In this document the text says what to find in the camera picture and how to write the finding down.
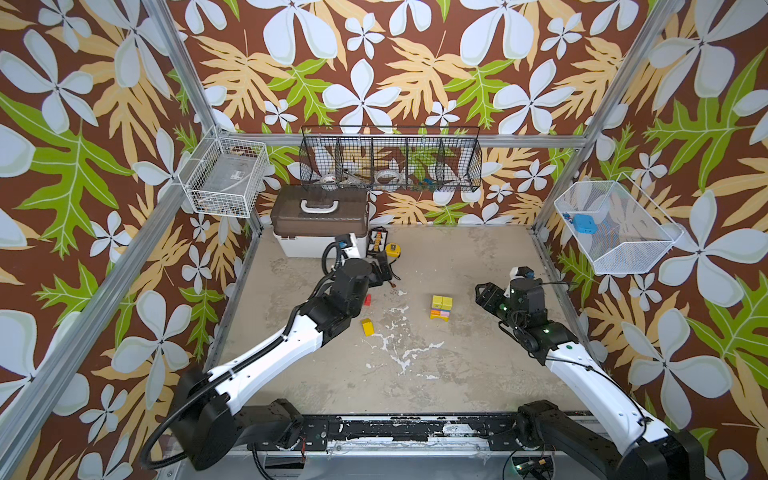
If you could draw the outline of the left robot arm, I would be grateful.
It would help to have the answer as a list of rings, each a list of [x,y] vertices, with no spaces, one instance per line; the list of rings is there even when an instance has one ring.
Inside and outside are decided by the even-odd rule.
[[[325,274],[286,326],[234,360],[207,372],[192,370],[176,389],[172,411],[150,434],[139,455],[146,470],[188,460],[197,471],[221,461],[236,446],[293,445],[302,415],[285,399],[254,407],[248,401],[289,366],[349,328],[368,291],[392,280],[385,253],[349,258]]]

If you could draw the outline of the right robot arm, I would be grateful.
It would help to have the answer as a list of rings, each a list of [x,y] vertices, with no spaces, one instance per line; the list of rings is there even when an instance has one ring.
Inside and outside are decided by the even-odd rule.
[[[551,446],[600,479],[702,479],[705,455],[689,432],[670,429],[596,363],[576,335],[549,319],[542,280],[530,274],[475,287],[475,302],[530,357],[555,374],[597,419],[599,435],[550,401],[518,408],[513,432],[527,448]]]

